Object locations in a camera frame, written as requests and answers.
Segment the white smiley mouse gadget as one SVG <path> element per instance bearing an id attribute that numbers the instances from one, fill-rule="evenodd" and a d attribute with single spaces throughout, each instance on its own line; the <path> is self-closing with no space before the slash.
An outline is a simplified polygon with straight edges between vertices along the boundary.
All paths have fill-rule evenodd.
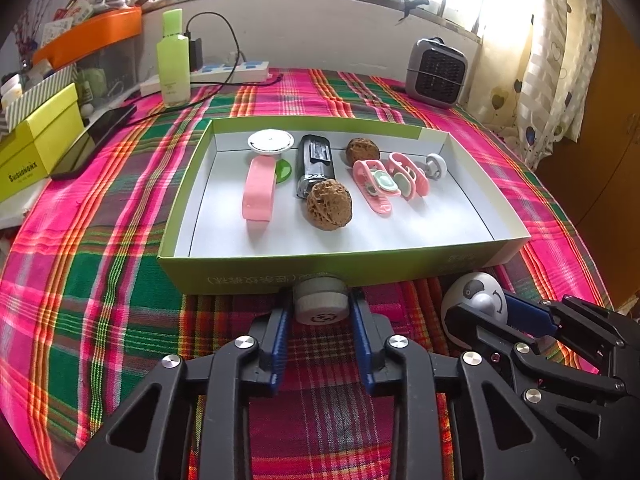
<path id="1" fill-rule="evenodd" d="M 454 336 L 446 321 L 446 314 L 456 304 L 466 304 L 474 310 L 489 315 L 494 320 L 506 324 L 508 307 L 506 296 L 498 281 L 485 272 L 473 272 L 455 280 L 442 297 L 440 320 L 447 338 L 458 347 L 470 350 L 471 347 Z"/>

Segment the white round jar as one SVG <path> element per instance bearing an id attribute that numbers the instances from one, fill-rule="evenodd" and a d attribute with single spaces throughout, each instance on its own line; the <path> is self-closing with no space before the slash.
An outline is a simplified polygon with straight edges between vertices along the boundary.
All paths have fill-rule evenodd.
<path id="1" fill-rule="evenodd" d="M 348 287 L 332 276 L 308 278 L 293 288 L 296 321 L 308 326 L 329 325 L 349 315 Z"/>

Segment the walnut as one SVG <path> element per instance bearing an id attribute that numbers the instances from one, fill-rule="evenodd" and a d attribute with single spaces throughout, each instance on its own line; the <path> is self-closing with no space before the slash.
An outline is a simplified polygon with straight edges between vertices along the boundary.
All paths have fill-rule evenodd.
<path id="1" fill-rule="evenodd" d="M 348 142 L 345 148 L 345 156 L 349 166 L 354 166 L 358 160 L 370 160 L 380 158 L 380 149 L 367 138 L 355 138 Z"/>
<path id="2" fill-rule="evenodd" d="M 352 196 L 334 179 L 314 185 L 306 198 L 307 218 L 320 230 L 335 231 L 352 220 Z"/>

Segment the pink clip plain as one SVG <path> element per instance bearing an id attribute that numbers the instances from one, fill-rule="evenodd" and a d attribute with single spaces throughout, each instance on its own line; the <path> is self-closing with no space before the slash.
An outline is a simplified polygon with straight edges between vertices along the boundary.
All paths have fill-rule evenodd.
<path id="1" fill-rule="evenodd" d="M 271 220 L 276 165 L 277 161 L 268 155 L 258 155 L 250 162 L 242 199 L 242 216 L 245 220 Z"/>

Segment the pink clip small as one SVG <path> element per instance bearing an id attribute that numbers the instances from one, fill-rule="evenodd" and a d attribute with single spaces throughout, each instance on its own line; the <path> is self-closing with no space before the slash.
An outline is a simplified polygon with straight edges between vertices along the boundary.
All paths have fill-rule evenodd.
<path id="1" fill-rule="evenodd" d="M 388 217 L 392 213 L 390 198 L 399 196 L 400 189 L 380 160 L 356 160 L 352 165 L 352 178 L 376 214 Z"/>

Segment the pink clip green insert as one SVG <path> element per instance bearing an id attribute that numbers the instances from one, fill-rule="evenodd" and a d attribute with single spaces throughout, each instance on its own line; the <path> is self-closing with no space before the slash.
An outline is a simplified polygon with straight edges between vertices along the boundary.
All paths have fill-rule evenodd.
<path id="1" fill-rule="evenodd" d="M 430 192 L 430 184 L 423 170 L 405 154 L 391 152 L 388 155 L 386 169 L 399 188 L 405 200 L 425 197 Z"/>

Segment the small white hook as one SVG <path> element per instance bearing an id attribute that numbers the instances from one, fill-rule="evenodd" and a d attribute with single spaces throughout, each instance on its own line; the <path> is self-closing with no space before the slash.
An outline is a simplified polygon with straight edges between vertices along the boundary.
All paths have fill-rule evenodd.
<path id="1" fill-rule="evenodd" d="M 442 179 L 448 172 L 446 160 L 437 153 L 428 154 L 425 157 L 423 172 L 427 179 L 434 181 Z"/>

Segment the green white cardboard tray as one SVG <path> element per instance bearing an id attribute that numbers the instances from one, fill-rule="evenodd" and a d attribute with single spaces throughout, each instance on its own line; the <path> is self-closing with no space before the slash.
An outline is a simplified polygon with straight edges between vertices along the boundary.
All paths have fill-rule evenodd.
<path id="1" fill-rule="evenodd" d="M 157 259 L 180 292 L 384 284 L 496 266 L 529 232 L 450 133 L 329 117 L 215 119 Z"/>

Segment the pink plaid bedspread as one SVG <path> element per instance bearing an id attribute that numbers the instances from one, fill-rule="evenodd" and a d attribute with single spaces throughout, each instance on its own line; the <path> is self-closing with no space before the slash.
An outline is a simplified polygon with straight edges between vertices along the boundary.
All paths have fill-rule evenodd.
<path id="1" fill-rule="evenodd" d="M 120 130 L 76 180 L 53 182 L 14 237 L 1 275 L 1 411 L 48 479 L 166 354 L 207 356 L 269 310 L 271 296 L 183 297 L 156 260 L 184 170 L 218 117 L 335 116 L 450 132 L 529 230 L 489 270 L 536 301 L 574 295 L 612 309 L 587 247 L 534 174 L 462 110 L 410 100 L 381 77 L 279 70 L 272 86 L 224 89 L 195 110 Z M 448 354 L 445 279 L 369 287 L 372 310 L 428 351 Z M 250 404 L 254 479 L 386 479 L 393 400 L 362 388 L 349 322 L 292 323 L 284 381 Z"/>

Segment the grey space heater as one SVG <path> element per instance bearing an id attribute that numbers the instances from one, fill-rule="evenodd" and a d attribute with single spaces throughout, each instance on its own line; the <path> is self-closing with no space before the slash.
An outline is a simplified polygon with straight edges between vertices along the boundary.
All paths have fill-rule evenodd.
<path id="1" fill-rule="evenodd" d="M 467 69 L 464 54 L 442 38 L 421 38 L 409 56 L 405 90 L 422 103 L 453 107 L 461 96 Z"/>

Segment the black charger plug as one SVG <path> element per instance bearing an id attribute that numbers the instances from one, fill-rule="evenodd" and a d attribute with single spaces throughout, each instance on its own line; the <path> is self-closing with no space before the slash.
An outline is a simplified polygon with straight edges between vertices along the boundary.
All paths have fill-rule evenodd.
<path id="1" fill-rule="evenodd" d="M 193 39 L 190 34 L 188 34 L 188 38 L 190 71 L 197 72 L 204 65 L 202 40 L 201 38 Z"/>

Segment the yellow shoe box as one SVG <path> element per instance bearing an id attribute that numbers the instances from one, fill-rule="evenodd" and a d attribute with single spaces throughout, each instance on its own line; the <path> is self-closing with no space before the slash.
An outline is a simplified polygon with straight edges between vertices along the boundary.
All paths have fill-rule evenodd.
<path id="1" fill-rule="evenodd" d="M 0 200 L 49 177 L 84 129 L 76 84 L 69 84 L 1 141 Z"/>

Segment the striped green white box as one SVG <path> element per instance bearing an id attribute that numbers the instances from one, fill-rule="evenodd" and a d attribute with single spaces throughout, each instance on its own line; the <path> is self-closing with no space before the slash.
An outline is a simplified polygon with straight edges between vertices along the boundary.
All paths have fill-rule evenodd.
<path id="1" fill-rule="evenodd" d="M 43 81 L 36 84 L 34 88 L 26 91 L 1 113 L 0 132 L 2 136 L 11 133 L 22 120 L 35 110 L 38 110 L 38 108 L 47 102 L 47 100 L 50 100 L 52 96 L 55 96 L 72 82 L 75 82 L 76 79 L 76 64 L 70 64 L 50 75 L 48 78 L 43 79 Z"/>

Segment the orange lid box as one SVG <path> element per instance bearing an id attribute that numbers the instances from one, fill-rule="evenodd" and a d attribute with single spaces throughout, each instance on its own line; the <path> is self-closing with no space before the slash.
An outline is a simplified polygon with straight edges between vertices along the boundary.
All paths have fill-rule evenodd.
<path id="1" fill-rule="evenodd" d="M 89 18 L 38 49 L 32 64 L 43 60 L 54 70 L 82 60 L 112 44 L 139 36 L 142 32 L 142 9 L 134 6 Z"/>

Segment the red berry branches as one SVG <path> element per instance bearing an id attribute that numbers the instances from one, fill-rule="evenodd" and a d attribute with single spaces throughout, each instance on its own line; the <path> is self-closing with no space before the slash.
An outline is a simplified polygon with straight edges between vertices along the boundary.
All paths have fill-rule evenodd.
<path id="1" fill-rule="evenodd" d="M 23 61 L 37 49 L 37 37 L 47 18 L 52 18 L 53 0 L 32 0 L 12 28 L 18 58 Z"/>

